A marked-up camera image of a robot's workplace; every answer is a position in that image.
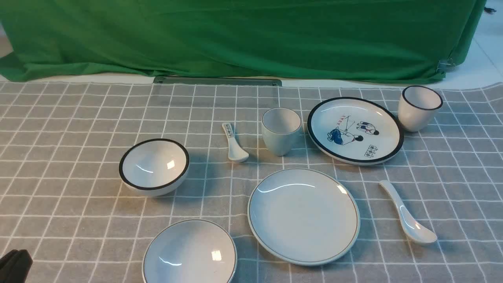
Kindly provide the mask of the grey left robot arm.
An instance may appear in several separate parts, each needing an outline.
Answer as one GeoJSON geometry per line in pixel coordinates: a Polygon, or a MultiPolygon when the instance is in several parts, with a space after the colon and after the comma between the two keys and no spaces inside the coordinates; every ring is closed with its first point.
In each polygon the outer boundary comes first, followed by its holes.
{"type": "Polygon", "coordinates": [[[13,249],[0,259],[0,281],[2,283],[24,283],[33,260],[26,249],[13,249]]]}

